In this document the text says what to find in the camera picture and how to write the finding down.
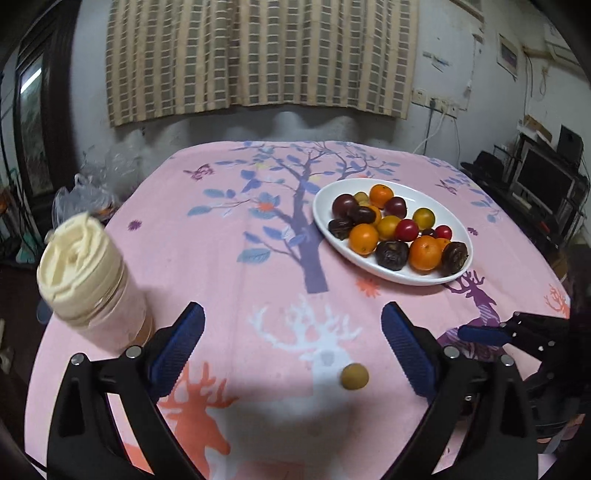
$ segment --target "white oval plate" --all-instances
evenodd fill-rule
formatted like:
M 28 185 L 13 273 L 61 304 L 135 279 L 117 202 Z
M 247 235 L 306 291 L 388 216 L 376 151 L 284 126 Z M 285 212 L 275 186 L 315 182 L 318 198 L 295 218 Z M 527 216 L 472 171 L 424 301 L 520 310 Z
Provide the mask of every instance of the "white oval plate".
M 426 207 L 433 211 L 435 214 L 435 225 L 448 225 L 451 227 L 453 232 L 452 241 L 464 242 L 468 247 L 468 259 L 464 264 L 464 268 L 455 275 L 444 276 L 437 270 L 430 271 L 426 274 L 421 274 L 413 270 L 408 264 L 405 265 L 402 270 L 397 272 L 388 270 L 387 268 L 381 267 L 375 261 L 375 255 L 372 254 L 369 257 L 362 257 L 353 252 L 349 246 L 349 240 L 339 240 L 333 236 L 328 230 L 328 224 L 333 219 L 332 204 L 339 195 L 342 193 L 350 193 L 354 195 L 357 192 L 365 192 L 369 194 L 372 186 L 381 183 L 390 187 L 394 194 L 398 197 L 404 198 L 407 203 L 407 216 L 406 218 L 412 218 L 413 213 L 421 208 Z M 367 270 L 384 280 L 393 281 L 396 283 L 402 283 L 404 285 L 439 285 L 441 283 L 447 283 L 456 278 L 460 277 L 463 273 L 470 268 L 472 263 L 472 257 L 474 256 L 474 249 L 470 235 L 466 228 L 462 225 L 457 217 L 447 210 L 441 203 L 433 200 L 430 196 L 425 195 L 418 190 L 394 183 L 393 181 L 385 181 L 378 179 L 346 179 L 339 180 L 334 183 L 327 185 L 322 188 L 314 197 L 314 203 L 312 204 L 312 212 L 314 215 L 314 221 L 318 228 L 329 241 L 329 243 L 337 249 L 337 251 L 343 255 L 347 260 L 354 263 L 358 267 Z

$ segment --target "butterfly print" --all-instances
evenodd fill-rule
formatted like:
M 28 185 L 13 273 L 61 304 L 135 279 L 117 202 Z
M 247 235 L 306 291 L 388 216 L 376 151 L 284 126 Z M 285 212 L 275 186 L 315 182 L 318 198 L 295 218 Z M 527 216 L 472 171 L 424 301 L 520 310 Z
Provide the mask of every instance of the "butterfly print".
M 191 175 L 193 180 L 201 180 L 205 175 L 213 175 L 213 169 L 209 166 L 209 163 L 201 165 L 197 170 L 183 170 L 183 172 Z
M 441 183 L 441 185 L 439 185 L 438 183 L 436 183 L 435 184 L 436 187 L 441 187 L 442 189 L 446 189 L 448 192 L 453 193 L 454 195 L 457 195 L 457 190 L 454 187 L 450 187 L 443 180 L 439 180 L 439 182 Z

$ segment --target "power socket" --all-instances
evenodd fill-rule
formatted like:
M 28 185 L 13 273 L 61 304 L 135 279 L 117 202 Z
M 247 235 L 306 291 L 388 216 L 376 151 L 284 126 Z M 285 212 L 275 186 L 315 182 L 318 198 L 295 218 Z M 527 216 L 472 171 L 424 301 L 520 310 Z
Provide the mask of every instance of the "power socket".
M 416 103 L 417 105 L 428 105 L 427 103 L 427 92 L 420 88 L 413 89 L 413 96 L 411 97 L 411 101 Z
M 435 100 L 435 107 L 433 107 L 433 110 L 435 110 L 436 112 L 444 112 L 446 110 L 449 100 L 447 100 L 446 98 L 441 98 L 433 95 L 429 96 L 427 103 L 425 105 L 430 106 L 432 100 Z
M 457 114 L 460 110 L 460 107 L 457 103 L 452 103 L 447 109 L 447 114 L 453 118 L 457 118 Z

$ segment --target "small round fruit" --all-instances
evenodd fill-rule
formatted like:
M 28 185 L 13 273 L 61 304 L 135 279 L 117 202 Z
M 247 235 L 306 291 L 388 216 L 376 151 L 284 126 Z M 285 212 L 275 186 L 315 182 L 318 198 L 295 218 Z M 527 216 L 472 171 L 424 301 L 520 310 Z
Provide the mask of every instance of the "small round fruit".
M 347 213 L 352 206 L 357 205 L 357 200 L 353 195 L 344 193 L 335 198 L 333 202 L 333 215 L 335 218 L 347 218 Z
M 468 258 L 468 247 L 462 242 L 451 242 L 441 255 L 441 267 L 448 275 L 458 273 Z
M 369 382 L 369 372 L 361 364 L 349 364 L 340 373 L 340 384 L 346 390 L 358 390 Z
M 353 205 L 349 209 L 349 218 L 353 220 L 355 225 L 360 223 L 374 223 L 376 214 L 370 207 L 360 207 L 359 205 Z
M 353 198 L 357 200 L 360 204 L 361 202 L 368 202 L 369 203 L 369 195 L 365 192 L 357 192 L 353 195 Z
M 349 238 L 349 234 L 355 224 L 350 218 L 335 218 L 329 222 L 329 232 L 339 240 Z
M 394 237 L 403 242 L 412 242 L 418 237 L 418 225 L 409 218 L 400 220 L 394 232 Z
M 376 227 L 378 229 L 379 239 L 394 240 L 394 232 L 399 223 L 400 218 L 395 217 L 394 215 L 388 215 L 382 218 Z
M 408 263 L 415 270 L 428 272 L 439 265 L 441 261 L 441 249 L 437 240 L 432 236 L 417 238 L 410 246 Z
M 386 202 L 394 196 L 394 192 L 390 187 L 378 183 L 371 187 L 369 191 L 369 201 L 379 209 L 384 208 Z
M 443 253 L 443 250 L 445 250 L 445 247 L 447 247 L 450 243 L 452 243 L 447 238 L 436 238 L 435 241 L 439 245 L 439 248 L 441 249 L 442 253 Z
M 371 208 L 375 212 L 375 220 L 372 222 L 372 225 L 377 227 L 379 221 L 382 219 L 382 212 L 374 205 L 370 205 L 368 208 Z
M 435 229 L 435 238 L 447 238 L 448 240 L 451 240 L 452 235 L 452 229 L 447 225 L 439 225 Z
M 433 228 L 435 225 L 435 214 L 428 208 L 419 208 L 413 214 L 413 220 L 417 223 L 418 229 L 423 231 L 427 228 Z
M 378 265 L 389 270 L 402 269 L 408 260 L 408 245 L 395 240 L 393 242 L 381 242 L 375 249 L 375 261 Z
M 378 244 L 378 231 L 373 225 L 360 223 L 349 234 L 349 248 L 359 255 L 369 255 Z
M 392 197 L 384 205 L 385 215 L 394 215 L 400 219 L 406 217 L 407 208 L 406 201 L 402 197 Z

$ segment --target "purple deer print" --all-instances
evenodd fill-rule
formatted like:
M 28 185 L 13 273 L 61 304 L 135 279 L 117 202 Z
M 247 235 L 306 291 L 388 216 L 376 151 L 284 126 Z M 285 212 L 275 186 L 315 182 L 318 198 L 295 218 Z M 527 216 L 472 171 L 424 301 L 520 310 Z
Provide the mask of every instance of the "purple deer print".
M 479 288 L 484 283 L 484 280 L 484 277 L 478 278 L 476 271 L 472 271 L 464 273 L 456 280 L 461 288 L 451 288 L 449 285 L 444 286 L 453 293 L 465 293 L 467 299 L 474 300 L 480 316 L 468 322 L 468 325 L 496 327 L 501 321 L 499 314 L 493 307 L 493 305 L 496 305 L 496 302 Z M 441 345 L 454 345 L 468 358 L 476 358 L 482 361 L 491 361 L 503 352 L 498 347 L 463 342 L 457 336 L 457 329 L 458 327 L 448 330 L 437 341 Z

